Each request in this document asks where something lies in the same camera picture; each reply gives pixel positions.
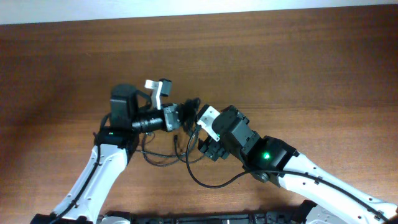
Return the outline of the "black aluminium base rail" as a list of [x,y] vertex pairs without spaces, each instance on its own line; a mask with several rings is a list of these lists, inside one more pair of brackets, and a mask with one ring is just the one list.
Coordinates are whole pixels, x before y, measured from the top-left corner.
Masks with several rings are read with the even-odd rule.
[[190,215],[169,217],[143,217],[125,212],[109,212],[97,223],[117,224],[288,224],[293,221],[291,212],[234,213],[217,215]]

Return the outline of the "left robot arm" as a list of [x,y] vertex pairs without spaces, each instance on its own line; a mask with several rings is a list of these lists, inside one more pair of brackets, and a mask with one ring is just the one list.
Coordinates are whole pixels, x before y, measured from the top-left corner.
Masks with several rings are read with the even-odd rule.
[[95,223],[118,176],[139,145],[142,133],[172,132],[195,115],[191,103],[162,104],[170,82],[146,81],[150,95],[129,84],[111,90],[111,111],[94,135],[90,159],[67,196],[51,214],[36,214],[32,223]]

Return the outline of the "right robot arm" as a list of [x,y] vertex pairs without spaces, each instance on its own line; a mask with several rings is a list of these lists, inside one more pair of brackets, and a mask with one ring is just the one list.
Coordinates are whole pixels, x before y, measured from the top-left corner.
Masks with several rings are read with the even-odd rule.
[[234,156],[258,181],[304,196],[346,223],[392,223],[397,216],[397,205],[334,177],[283,140],[260,136],[234,106],[205,105],[197,125],[208,135],[198,149],[211,160]]

